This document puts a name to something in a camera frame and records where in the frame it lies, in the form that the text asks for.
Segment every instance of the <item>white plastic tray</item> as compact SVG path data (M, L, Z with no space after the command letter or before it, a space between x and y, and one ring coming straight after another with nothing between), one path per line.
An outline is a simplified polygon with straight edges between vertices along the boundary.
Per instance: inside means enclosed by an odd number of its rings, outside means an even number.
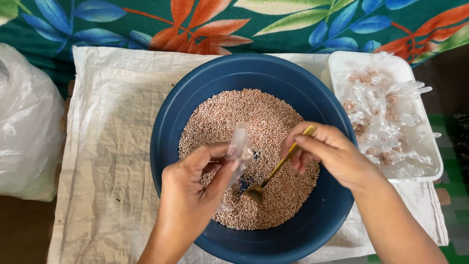
M331 89L334 94L337 94L337 79L336 72L350 70L351 64L353 62L371 64L371 57L373 54L368 53L359 53L359 52L349 52L349 51L336 51L332 53L326 62L326 67L321 74L321 81ZM385 65L384 73L393 79L394 82L407 82L410 80L415 80L414 73L410 68L409 64L397 57L391 56L390 62ZM419 97L414 100L414 105L416 113L422 119L422 123L412 128L414 132L421 133L432 133L430 123L428 122L428 117L425 112L424 104L422 99ZM412 177L409 179L389 179L390 182L412 182L412 181L433 181L437 180L443 174L443 161L441 160L441 155L437 147L435 139L427 139L422 143L423 147L427 151L433 160L433 167L435 169L435 175L424 175L421 177Z

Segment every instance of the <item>green floor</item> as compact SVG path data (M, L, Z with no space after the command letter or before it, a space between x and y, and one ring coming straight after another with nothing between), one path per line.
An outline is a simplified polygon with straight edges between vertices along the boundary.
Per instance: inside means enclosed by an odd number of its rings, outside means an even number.
M440 184L435 188L445 188L451 205L441 210L445 217L450 239L449 246L440 247L449 264L469 264L469 179L464 179L456 160L450 140L457 136L455 119L452 116L428 115L433 132L442 134L437 144L443 159L444 171ZM380 264L376 254L368 256L368 263Z

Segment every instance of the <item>green fabric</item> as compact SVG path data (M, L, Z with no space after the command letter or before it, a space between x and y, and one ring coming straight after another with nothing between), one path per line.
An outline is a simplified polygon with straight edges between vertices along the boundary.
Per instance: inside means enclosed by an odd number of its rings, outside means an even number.
M0 0L0 42L67 95L70 49L195 54L390 51L412 65L469 42L467 0Z
M442 133L442 137L458 136L456 121L452 116L428 115L428 119L433 131ZM441 207L450 243L440 249L449 264L467 264L469 263L469 179L464 179L453 148L446 147L439 150L445 174L441 178L442 182L435 184L435 188L445 188L451 197L451 205ZM373 254L368 256L368 263L381 262L378 256Z

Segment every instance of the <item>blue bowl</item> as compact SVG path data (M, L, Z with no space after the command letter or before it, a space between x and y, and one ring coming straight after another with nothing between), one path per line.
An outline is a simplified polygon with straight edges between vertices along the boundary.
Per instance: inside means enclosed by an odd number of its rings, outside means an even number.
M190 115L222 91L255 88L290 104L305 120L338 127L356 144L352 125L335 96L302 67L270 55L223 56L195 68L174 86L153 127L150 163L161 194L161 173L178 161L178 143ZM287 264L323 246L342 226L354 202L351 192L321 166L318 182L287 222L266 230L239 231L210 221L195 244L236 264Z

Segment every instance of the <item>hand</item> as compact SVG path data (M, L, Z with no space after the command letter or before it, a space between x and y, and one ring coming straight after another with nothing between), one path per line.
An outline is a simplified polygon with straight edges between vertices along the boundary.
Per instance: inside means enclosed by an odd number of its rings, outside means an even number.
M312 137L302 136L310 125L318 129ZM315 122L300 122L283 140L280 156L287 156L288 149L296 143L302 148L291 158L292 168L298 173L306 171L307 162L320 161L340 184L351 190L366 187L371 179L382 176L355 145L336 127Z
M163 170L158 217L139 263L177 263L204 231L239 165L223 158L228 148L203 145ZM199 184L202 173L215 171L207 188Z

